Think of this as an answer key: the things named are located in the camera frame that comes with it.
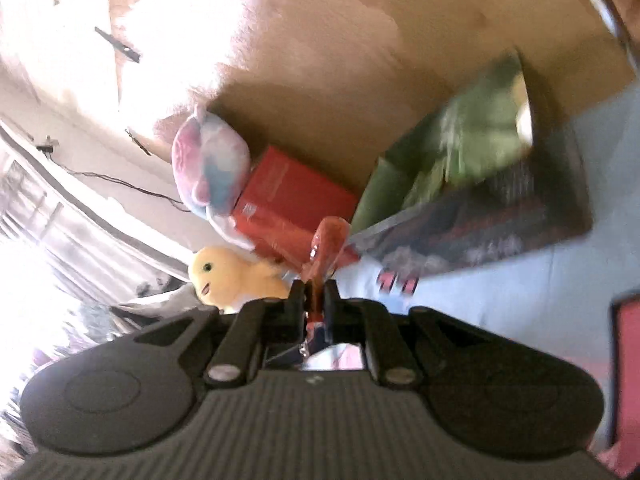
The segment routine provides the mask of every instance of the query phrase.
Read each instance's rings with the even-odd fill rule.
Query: yellow plush toy
[[[199,300],[218,308],[238,309],[257,298],[287,298],[290,287],[281,273],[269,262],[250,262],[224,247],[199,250],[189,266]]]

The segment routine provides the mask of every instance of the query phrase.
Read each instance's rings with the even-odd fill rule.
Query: electrical cord
[[[120,186],[125,186],[125,187],[128,187],[129,189],[134,189],[134,190],[139,191],[140,193],[143,193],[145,195],[155,196],[157,198],[164,198],[165,200],[167,200],[169,202],[169,204],[171,204],[173,207],[175,207],[178,211],[182,211],[183,213],[190,213],[191,212],[189,209],[183,209],[183,208],[180,207],[181,205],[184,205],[184,202],[180,202],[179,200],[176,200],[175,198],[171,198],[170,196],[163,195],[162,193],[156,193],[155,191],[149,191],[148,189],[144,189],[142,187],[134,186],[132,183],[127,182],[126,180],[122,180],[122,179],[116,178],[114,176],[105,175],[103,173],[95,173],[93,171],[74,171],[74,170],[70,170],[68,167],[64,166],[63,164],[60,164],[60,163],[56,162],[55,160],[53,160],[51,158],[51,156],[50,156],[50,153],[46,153],[45,155],[49,160],[51,160],[53,163],[57,164],[60,168],[65,170],[68,174],[71,174],[73,176],[81,175],[81,176],[88,176],[88,177],[92,177],[92,178],[100,178],[102,180],[106,180],[107,182],[111,182],[113,184],[119,184]]]

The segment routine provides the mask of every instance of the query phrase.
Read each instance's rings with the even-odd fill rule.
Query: ridged black surface
[[[584,452],[508,462],[446,434],[417,395],[366,371],[261,371],[212,391],[195,418],[149,448],[110,458],[37,453],[12,480],[606,480]]]

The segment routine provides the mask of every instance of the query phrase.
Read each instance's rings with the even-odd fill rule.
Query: screw head
[[[214,381],[228,383],[235,381],[240,376],[240,368],[235,365],[216,365],[209,368],[207,374]]]
[[[413,383],[415,379],[415,372],[403,366],[391,368],[391,370],[387,370],[385,373],[385,381],[398,386],[407,386],[408,384]]]
[[[308,379],[305,380],[308,384],[311,384],[312,386],[316,386],[316,384],[320,384],[321,382],[324,381],[324,379],[319,376],[319,375],[314,375],[313,377],[309,377]]]

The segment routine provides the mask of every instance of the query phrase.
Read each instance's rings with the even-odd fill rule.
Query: red box
[[[311,241],[325,216],[351,220],[357,197],[327,177],[270,146],[253,170],[232,215],[236,228],[263,258],[283,261],[295,270],[309,260]],[[357,261],[344,253],[342,267]]]

